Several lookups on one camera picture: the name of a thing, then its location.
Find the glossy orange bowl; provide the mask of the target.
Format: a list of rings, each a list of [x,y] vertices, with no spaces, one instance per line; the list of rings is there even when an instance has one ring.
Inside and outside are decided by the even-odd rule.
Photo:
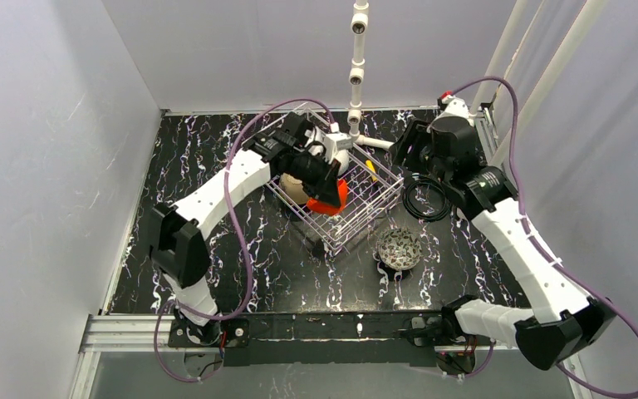
[[[306,202],[306,207],[313,213],[327,216],[335,216],[341,213],[347,205],[348,184],[344,179],[339,179],[336,187],[336,198],[331,198],[330,200],[309,198]]]

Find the floral beige bowl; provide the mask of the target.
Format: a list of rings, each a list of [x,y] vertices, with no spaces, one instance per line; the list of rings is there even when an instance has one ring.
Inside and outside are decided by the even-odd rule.
[[[296,204],[303,205],[309,200],[309,196],[303,189],[303,182],[289,174],[282,174],[280,186],[287,197]]]

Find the white ribbed bowl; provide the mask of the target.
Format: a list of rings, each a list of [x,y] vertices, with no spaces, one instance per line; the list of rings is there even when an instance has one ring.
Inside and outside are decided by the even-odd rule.
[[[343,176],[347,171],[350,165],[349,151],[348,150],[338,150],[332,154],[332,159],[337,160],[340,164],[338,175]]]

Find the white wire dish rack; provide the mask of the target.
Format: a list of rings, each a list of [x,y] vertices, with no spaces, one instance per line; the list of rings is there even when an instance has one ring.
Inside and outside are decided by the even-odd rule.
[[[329,254],[387,215],[404,187],[403,178],[305,104],[254,131],[242,148],[269,164],[266,186]]]

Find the brown leaf patterned bowl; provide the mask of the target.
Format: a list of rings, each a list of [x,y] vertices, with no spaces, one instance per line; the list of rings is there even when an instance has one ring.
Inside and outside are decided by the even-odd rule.
[[[376,251],[385,266],[395,271],[410,270],[423,258],[420,237],[404,228],[380,233]]]

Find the plain white bowl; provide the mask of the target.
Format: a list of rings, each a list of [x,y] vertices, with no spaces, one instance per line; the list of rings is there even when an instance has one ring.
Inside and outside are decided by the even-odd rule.
[[[305,146],[309,146],[314,140],[317,139],[317,128],[313,128],[305,133]]]

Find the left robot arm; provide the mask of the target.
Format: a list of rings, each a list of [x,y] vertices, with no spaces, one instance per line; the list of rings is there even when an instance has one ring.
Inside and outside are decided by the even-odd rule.
[[[225,320],[210,293],[206,274],[211,264],[206,240],[216,225],[230,217],[239,238],[247,270],[246,290],[253,288],[253,266],[235,206],[279,175],[302,183],[312,200],[331,211],[340,210],[342,163],[335,153],[351,138],[334,121],[325,135],[314,135],[314,124],[290,112],[272,131],[248,135],[243,129],[232,144],[227,165],[192,194],[167,205],[157,204],[148,221],[148,256],[170,283],[177,306],[193,325],[204,327]]]

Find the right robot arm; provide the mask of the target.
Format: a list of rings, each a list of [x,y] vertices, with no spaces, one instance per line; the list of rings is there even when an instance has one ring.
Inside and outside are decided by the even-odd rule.
[[[466,119],[440,117],[434,128],[413,119],[389,152],[394,164],[440,182],[448,202],[496,249],[530,303],[509,308],[465,295],[442,308],[453,335],[493,338],[549,370],[594,343],[611,324],[611,308],[557,271],[553,256],[541,253],[546,245],[521,214],[516,188],[500,168],[482,162],[478,134]]]

